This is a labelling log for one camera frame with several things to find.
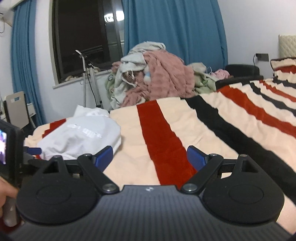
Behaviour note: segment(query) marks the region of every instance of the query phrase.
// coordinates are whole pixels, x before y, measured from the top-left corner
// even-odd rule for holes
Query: white logo
[[[153,187],[148,187],[148,188],[146,188],[146,191],[148,191],[148,192],[152,192],[153,190],[154,190]]]

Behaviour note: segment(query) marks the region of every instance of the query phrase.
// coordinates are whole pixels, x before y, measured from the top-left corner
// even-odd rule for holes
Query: white table
[[[29,103],[29,104],[27,104],[27,108],[28,108],[28,112],[29,112],[29,119],[30,119],[30,122],[31,122],[33,128],[35,129],[36,126],[35,126],[35,123],[34,123],[32,117],[33,117],[34,115],[36,115],[36,112],[35,112],[35,108],[34,108],[33,103]],[[7,121],[7,120],[6,120],[5,113],[3,113],[3,114],[0,116],[0,118],[1,118],[1,120]]]

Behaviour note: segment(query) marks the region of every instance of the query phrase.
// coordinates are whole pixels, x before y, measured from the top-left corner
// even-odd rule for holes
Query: quilted cream headboard
[[[280,58],[296,57],[296,35],[279,35]]]

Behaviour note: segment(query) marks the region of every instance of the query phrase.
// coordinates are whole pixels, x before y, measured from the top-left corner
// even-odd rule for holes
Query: white bag
[[[64,160],[76,159],[85,153],[94,155],[108,145],[112,146],[113,153],[118,149],[120,126],[106,116],[108,112],[98,108],[77,110],[77,117],[74,115],[38,143],[42,159],[49,160],[54,155],[61,155]]]

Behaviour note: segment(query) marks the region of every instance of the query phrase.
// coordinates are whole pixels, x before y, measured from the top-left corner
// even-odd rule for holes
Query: hand
[[[16,198],[18,189],[9,184],[5,179],[0,177],[0,217],[3,215],[2,207],[6,202],[6,197]]]

